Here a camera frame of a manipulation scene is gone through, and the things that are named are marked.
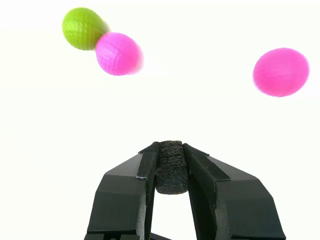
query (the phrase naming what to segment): green ball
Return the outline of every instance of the green ball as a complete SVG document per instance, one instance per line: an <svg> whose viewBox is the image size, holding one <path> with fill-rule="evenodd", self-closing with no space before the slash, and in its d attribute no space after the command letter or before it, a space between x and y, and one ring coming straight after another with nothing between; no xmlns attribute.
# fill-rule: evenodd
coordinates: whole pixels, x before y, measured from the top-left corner
<svg viewBox="0 0 320 240"><path fill-rule="evenodd" d="M65 39L73 47L94 50L99 39L108 32L108 27L94 11L78 7L65 15L62 31Z"/></svg>

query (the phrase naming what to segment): gripper jaw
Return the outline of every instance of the gripper jaw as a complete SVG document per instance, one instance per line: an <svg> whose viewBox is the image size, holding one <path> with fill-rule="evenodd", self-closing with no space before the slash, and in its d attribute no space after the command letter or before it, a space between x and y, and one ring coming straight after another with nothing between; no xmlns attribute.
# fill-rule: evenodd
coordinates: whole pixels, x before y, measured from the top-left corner
<svg viewBox="0 0 320 240"><path fill-rule="evenodd" d="M254 176L183 144L198 240L285 240L274 200ZM84 240L170 240L151 233L159 142L106 172Z"/></svg>

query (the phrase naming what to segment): ball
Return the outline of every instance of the ball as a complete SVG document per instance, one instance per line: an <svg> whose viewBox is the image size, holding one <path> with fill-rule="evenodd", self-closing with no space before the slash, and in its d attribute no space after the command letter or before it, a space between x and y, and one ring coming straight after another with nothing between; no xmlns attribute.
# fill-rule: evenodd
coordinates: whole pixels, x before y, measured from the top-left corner
<svg viewBox="0 0 320 240"><path fill-rule="evenodd" d="M78 7L65 15L62 31L65 39L73 47L94 50L99 39L108 32L108 27L94 11Z"/></svg>
<svg viewBox="0 0 320 240"><path fill-rule="evenodd" d="M141 57L140 48L135 41L117 32L105 34L97 43L95 53L100 67L114 76L134 72Z"/></svg>
<svg viewBox="0 0 320 240"><path fill-rule="evenodd" d="M254 66L253 81L263 93L285 97L296 93L306 83L309 63L291 48L277 48L259 58Z"/></svg>

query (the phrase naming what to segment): pink ball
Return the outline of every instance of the pink ball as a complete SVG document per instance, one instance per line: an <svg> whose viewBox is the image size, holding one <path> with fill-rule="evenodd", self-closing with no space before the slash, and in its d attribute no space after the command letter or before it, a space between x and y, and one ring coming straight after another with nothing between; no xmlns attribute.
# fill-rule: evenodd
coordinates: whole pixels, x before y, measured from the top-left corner
<svg viewBox="0 0 320 240"><path fill-rule="evenodd" d="M254 66L253 81L263 93L273 97L294 94L309 76L307 59L290 48L277 48L265 53Z"/></svg>
<svg viewBox="0 0 320 240"><path fill-rule="evenodd" d="M108 74L122 76L132 73L140 61L140 48L130 37L108 32L95 47L97 61Z"/></svg>

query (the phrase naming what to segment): golf ball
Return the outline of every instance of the golf ball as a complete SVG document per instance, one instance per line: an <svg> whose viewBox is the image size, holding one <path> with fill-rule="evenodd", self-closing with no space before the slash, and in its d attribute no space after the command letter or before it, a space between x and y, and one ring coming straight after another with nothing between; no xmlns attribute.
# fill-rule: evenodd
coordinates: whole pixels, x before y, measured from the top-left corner
<svg viewBox="0 0 320 240"><path fill-rule="evenodd" d="M139 65L141 57L135 41L117 32L105 34L97 43L95 52L100 67L114 76L131 74Z"/></svg>
<svg viewBox="0 0 320 240"><path fill-rule="evenodd" d="M307 59L291 48L265 53L254 66L253 81L263 93L285 97L300 90L309 76Z"/></svg>
<svg viewBox="0 0 320 240"><path fill-rule="evenodd" d="M94 11L78 7L65 15L62 31L65 39L73 47L94 50L99 39L108 32L108 28Z"/></svg>

